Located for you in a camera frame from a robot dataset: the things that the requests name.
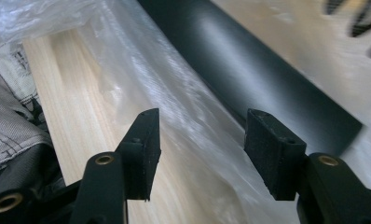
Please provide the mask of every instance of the black metal sheet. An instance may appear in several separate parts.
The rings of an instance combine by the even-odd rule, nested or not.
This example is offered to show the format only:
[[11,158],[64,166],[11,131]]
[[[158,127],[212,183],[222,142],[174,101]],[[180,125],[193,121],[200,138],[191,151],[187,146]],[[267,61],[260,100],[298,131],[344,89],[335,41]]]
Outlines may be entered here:
[[361,130],[357,119],[210,1],[139,2],[241,125],[248,108],[267,111],[308,144],[308,153],[335,155]]

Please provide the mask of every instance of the wooden surface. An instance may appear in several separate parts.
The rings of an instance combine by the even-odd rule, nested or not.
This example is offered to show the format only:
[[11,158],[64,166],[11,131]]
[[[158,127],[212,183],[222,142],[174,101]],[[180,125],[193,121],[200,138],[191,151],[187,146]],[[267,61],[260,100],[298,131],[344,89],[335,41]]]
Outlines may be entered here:
[[[76,31],[25,40],[23,44],[65,182],[71,184],[82,177],[91,156],[115,150],[129,126],[114,123],[116,111],[99,91],[100,66]],[[129,202],[131,223],[218,223],[219,211],[213,210],[211,200],[203,198],[208,195],[204,190],[211,189],[196,189],[198,183],[186,181],[190,172],[200,175],[198,167],[189,168],[191,171],[185,168],[187,164],[171,151],[174,147],[165,139],[161,133],[162,155],[151,202]],[[209,181],[225,193],[232,191],[213,175]]]

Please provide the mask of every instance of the metal ring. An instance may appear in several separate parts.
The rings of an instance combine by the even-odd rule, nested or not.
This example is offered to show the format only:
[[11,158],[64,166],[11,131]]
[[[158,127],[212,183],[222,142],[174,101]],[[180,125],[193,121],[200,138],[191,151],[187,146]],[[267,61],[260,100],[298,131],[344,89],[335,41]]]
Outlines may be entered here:
[[8,194],[0,199],[0,213],[4,213],[8,210],[13,209],[23,200],[23,196],[20,193]]
[[325,165],[329,165],[329,166],[338,166],[339,165],[339,162],[332,158],[332,157],[329,157],[329,156],[320,156],[319,157],[319,161]]
[[114,160],[114,157],[112,157],[110,155],[102,155],[102,156],[98,157],[95,160],[95,162],[98,165],[106,165],[106,164],[112,162],[113,160]]

